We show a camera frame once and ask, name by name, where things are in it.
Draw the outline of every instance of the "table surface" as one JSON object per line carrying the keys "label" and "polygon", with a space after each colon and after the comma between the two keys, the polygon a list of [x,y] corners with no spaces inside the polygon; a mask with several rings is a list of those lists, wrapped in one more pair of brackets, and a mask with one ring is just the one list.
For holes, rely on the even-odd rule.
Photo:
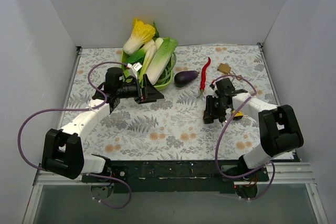
{"label": "table surface", "polygon": [[[220,63],[227,63],[236,74],[248,79],[258,90],[257,98],[276,104],[258,46],[180,46],[176,49],[177,63],[174,74],[183,70],[201,71],[211,57],[207,69],[204,95],[213,94],[208,86],[221,75]],[[87,81],[89,70],[103,61],[121,60],[121,48],[83,49],[76,76],[68,99],[68,108],[84,108],[94,94]],[[96,85],[104,82],[103,65],[92,73]],[[215,121],[204,124],[202,117],[205,98],[199,99],[201,77],[184,88],[176,88],[173,82],[162,91],[165,99],[155,103],[136,104],[133,99],[122,99],[115,111],[82,141],[86,154],[99,154],[112,160],[177,160],[214,159],[215,146],[222,125]],[[234,80],[236,89],[251,88]],[[66,112],[63,125],[69,123],[78,112]],[[233,122],[224,134],[219,148],[220,159],[238,159],[260,143],[258,124],[248,116]],[[293,159],[292,153],[278,158]]]}

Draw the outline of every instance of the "yellow object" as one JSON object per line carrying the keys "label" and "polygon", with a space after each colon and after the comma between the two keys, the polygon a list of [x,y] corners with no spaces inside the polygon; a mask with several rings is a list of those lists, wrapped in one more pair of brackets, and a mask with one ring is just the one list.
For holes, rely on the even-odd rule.
{"label": "yellow object", "polygon": [[227,64],[221,63],[221,64],[219,64],[219,67],[217,68],[217,70],[219,72],[227,74],[227,73],[230,73],[231,67],[229,65],[227,65]]}
{"label": "yellow object", "polygon": [[133,20],[133,31],[131,37],[123,46],[123,51],[131,56],[138,51],[143,44],[151,41],[154,35],[155,28],[153,26],[148,24],[145,25],[144,22],[135,18]]}
{"label": "yellow object", "polygon": [[244,116],[244,114],[240,111],[238,111],[238,113],[235,115],[235,117],[233,118],[233,120],[239,120],[239,119],[242,119]]}

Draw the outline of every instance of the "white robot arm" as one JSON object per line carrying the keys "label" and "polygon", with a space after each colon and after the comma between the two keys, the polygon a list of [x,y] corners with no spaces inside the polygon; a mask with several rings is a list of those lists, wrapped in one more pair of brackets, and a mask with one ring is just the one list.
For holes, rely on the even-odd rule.
{"label": "white robot arm", "polygon": [[[236,90],[229,78],[217,81],[216,86],[217,97],[206,97],[204,123],[213,123],[214,119],[224,122],[227,109],[237,110],[251,96],[245,90]],[[239,158],[238,166],[242,174],[303,145],[300,127],[291,106],[276,106],[252,97],[240,111],[259,123],[261,141]]]}
{"label": "white robot arm", "polygon": [[143,87],[137,78],[129,79],[123,81],[121,68],[109,68],[106,81],[98,86],[99,89],[103,88],[102,91],[107,96],[106,103],[96,108],[104,102],[104,96],[96,91],[87,106],[88,111],[80,113],[62,128],[47,132],[41,163],[43,169],[71,179],[77,178],[79,174],[103,172],[107,159],[99,155],[84,155],[81,141],[102,119],[112,113],[120,99],[134,98],[135,102],[141,104],[164,98],[163,94],[151,85],[147,75],[144,75]]}

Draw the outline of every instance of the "white wall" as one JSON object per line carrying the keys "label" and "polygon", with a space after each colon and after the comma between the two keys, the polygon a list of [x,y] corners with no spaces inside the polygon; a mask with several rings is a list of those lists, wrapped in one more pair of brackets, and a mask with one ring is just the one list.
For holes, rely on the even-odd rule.
{"label": "white wall", "polygon": [[51,0],[77,46],[120,47],[133,17],[180,45],[265,41],[285,0]]}
{"label": "white wall", "polygon": [[293,106],[330,223],[336,223],[336,0],[286,0],[265,42],[282,104]]}
{"label": "white wall", "polygon": [[[36,170],[21,159],[17,132],[33,112],[60,107],[76,48],[50,0],[0,0],[0,216],[21,223]],[[58,114],[42,115],[27,125],[23,148],[41,161],[44,136]]]}

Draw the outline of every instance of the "eggplant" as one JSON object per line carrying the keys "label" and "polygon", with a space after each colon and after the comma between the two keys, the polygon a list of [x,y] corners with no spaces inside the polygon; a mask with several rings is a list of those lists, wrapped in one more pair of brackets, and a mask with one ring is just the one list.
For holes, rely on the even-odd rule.
{"label": "eggplant", "polygon": [[195,80],[200,72],[197,71],[182,71],[175,75],[174,82],[178,88],[184,87]]}

